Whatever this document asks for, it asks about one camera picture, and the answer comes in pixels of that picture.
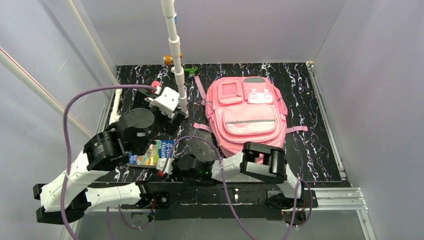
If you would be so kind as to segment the blue children's book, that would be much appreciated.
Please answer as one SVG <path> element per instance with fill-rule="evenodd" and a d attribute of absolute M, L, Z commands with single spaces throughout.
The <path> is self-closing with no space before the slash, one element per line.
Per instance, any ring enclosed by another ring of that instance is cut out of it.
<path fill-rule="evenodd" d="M 155 140 L 144 155 L 129 154 L 129 165 L 136 167 L 153 168 L 156 167 L 158 160 L 167 158 L 174 145 L 173 140 Z"/>

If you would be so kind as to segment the pink student backpack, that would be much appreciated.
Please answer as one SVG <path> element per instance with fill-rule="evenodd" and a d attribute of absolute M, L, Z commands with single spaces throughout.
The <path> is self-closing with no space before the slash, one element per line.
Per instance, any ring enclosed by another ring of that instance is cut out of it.
<path fill-rule="evenodd" d="M 229 158 L 254 142 L 281 148 L 286 134 L 306 132 L 307 126 L 288 127 L 288 108 L 281 91 L 261 76 L 222 77 L 204 89 L 194 78 L 205 107 L 208 124 L 194 128 L 214 135 L 220 150 Z"/>

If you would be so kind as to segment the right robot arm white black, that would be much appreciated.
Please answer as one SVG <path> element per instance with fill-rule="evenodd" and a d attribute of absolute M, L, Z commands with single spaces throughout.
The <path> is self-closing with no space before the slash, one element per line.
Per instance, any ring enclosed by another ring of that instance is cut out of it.
<path fill-rule="evenodd" d="M 186 154 L 169 162 L 170 174 L 200 185 L 271 184 L 276 190 L 264 203 L 270 209 L 304 212 L 318 206 L 314 192 L 295 176 L 282 148 L 246 142 L 242 149 L 227 158 L 200 160 Z"/>

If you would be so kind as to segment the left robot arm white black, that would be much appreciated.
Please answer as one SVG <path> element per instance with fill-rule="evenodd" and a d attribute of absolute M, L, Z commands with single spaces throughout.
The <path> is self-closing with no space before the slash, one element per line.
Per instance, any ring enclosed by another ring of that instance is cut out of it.
<path fill-rule="evenodd" d="M 132 156 L 143 156 L 159 134 L 174 135 L 185 118 L 178 109 L 179 93 L 169 87 L 157 92 L 140 89 L 138 96 L 136 107 L 91 138 L 68 170 L 50 183 L 33 187 L 34 198 L 41 203 L 36 211 L 38 223 L 61 225 L 63 218 L 72 223 L 91 211 L 119 205 L 157 205 L 164 193 L 152 191 L 146 181 L 91 187 L 98 178 L 128 164 Z"/>

